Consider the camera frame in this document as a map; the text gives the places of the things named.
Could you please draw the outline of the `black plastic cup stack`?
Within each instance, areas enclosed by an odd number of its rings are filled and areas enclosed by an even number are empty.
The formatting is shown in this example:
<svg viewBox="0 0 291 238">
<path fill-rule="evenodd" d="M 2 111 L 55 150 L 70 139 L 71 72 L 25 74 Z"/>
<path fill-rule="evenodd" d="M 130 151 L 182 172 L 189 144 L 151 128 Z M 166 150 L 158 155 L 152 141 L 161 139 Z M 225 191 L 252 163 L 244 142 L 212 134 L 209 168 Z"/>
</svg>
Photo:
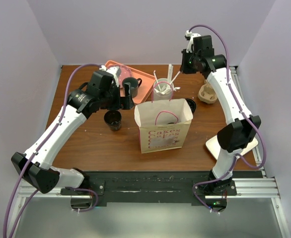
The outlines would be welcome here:
<svg viewBox="0 0 291 238">
<path fill-rule="evenodd" d="M 121 120 L 119 111 L 111 110 L 104 115 L 104 121 L 112 131 L 118 131 L 121 128 Z"/>
</svg>

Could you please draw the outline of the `cream and pink paper bag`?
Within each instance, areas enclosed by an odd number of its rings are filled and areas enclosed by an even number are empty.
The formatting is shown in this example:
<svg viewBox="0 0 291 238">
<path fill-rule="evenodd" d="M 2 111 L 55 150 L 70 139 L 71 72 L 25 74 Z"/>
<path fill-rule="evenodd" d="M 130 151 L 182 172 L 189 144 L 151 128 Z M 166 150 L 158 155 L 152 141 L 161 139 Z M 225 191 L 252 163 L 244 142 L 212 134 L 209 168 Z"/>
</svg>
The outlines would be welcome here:
<svg viewBox="0 0 291 238">
<path fill-rule="evenodd" d="M 193 114 L 185 99 L 151 100 L 135 106 L 141 153 L 182 148 Z"/>
</svg>

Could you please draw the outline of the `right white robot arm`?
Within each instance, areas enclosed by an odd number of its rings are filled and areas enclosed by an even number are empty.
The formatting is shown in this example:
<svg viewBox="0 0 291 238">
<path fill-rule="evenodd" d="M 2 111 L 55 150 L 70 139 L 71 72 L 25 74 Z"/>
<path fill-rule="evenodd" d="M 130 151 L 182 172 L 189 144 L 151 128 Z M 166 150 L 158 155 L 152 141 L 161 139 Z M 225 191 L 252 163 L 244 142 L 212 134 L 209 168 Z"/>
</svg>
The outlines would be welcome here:
<svg viewBox="0 0 291 238">
<path fill-rule="evenodd" d="M 251 143 L 261 125 L 259 116 L 253 116 L 245 106 L 230 74 L 228 55 L 215 55 L 210 35 L 201 36 L 186 31 L 187 48 L 182 50 L 183 74 L 199 72 L 209 83 L 220 102 L 226 126 L 217 133 L 220 146 L 217 162 L 209 174 L 209 180 L 200 187 L 214 195 L 229 186 L 237 158 Z"/>
</svg>

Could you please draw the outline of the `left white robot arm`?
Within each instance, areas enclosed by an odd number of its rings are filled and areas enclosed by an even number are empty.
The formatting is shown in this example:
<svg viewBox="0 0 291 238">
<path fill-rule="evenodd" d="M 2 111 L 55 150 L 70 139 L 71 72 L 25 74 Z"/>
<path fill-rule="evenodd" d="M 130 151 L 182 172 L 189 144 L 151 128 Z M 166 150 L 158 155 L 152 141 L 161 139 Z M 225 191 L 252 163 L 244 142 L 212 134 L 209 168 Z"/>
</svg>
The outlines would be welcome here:
<svg viewBox="0 0 291 238">
<path fill-rule="evenodd" d="M 11 161 L 22 178 L 45 194 L 55 187 L 72 187 L 77 194 L 89 190 L 89 182 L 79 169 L 53 167 L 58 152 L 93 113 L 103 110 L 129 110 L 134 107 L 131 86 L 125 85 L 120 95 L 118 77 L 121 70 L 113 66 L 97 70 L 89 82 L 72 91 L 58 116 L 42 136 L 24 153 L 16 152 Z"/>
</svg>

